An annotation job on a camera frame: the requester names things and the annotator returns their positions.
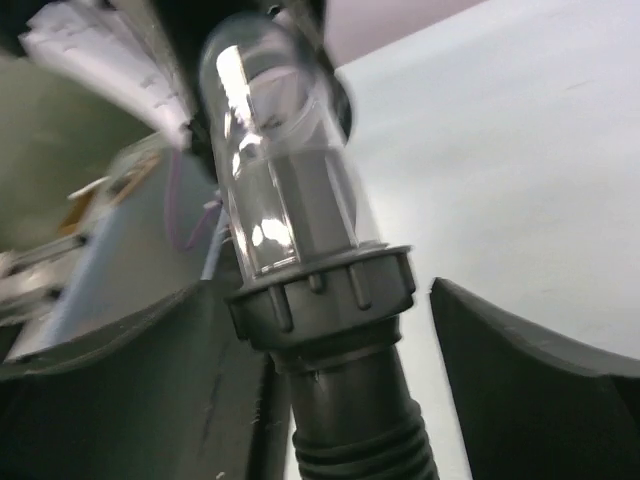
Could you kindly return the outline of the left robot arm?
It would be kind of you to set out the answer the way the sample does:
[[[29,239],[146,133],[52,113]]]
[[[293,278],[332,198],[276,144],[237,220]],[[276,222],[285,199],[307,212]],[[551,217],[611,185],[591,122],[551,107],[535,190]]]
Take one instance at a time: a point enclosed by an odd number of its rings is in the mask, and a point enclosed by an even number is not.
[[[264,14],[311,44],[351,135],[351,99],[326,49],[326,10],[324,1],[4,1],[1,51],[123,108],[214,176],[197,69],[210,32],[234,14]]]

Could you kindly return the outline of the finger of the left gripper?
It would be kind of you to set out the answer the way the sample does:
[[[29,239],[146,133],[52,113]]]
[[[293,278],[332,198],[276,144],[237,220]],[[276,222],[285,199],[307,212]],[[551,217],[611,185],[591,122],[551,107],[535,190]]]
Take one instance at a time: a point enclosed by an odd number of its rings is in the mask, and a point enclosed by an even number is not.
[[[325,38],[327,1],[270,1],[269,15],[305,39],[331,86],[333,110],[344,138],[349,141],[354,114],[347,85],[337,72]]]

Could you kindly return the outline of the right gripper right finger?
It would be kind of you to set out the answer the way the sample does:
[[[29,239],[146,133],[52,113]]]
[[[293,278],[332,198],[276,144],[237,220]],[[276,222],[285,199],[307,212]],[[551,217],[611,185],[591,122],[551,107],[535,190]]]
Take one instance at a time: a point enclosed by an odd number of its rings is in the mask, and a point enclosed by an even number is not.
[[[429,298],[473,478],[638,478],[638,360],[447,279]]]

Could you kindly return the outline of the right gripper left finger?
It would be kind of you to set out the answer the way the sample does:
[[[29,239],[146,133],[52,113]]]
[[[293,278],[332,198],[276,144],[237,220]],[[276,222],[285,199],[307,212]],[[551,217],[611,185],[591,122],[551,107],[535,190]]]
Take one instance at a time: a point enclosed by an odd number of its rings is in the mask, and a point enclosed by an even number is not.
[[[280,390],[201,281],[1,364],[5,479],[276,479]]]

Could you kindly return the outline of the clear plastic elbow fitting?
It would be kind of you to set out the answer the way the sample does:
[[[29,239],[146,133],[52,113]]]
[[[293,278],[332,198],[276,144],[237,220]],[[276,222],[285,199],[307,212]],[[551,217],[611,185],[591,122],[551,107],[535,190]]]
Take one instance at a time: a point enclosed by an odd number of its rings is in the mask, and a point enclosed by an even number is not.
[[[306,41],[263,14],[230,17],[205,45],[199,84],[246,281],[379,242]]]

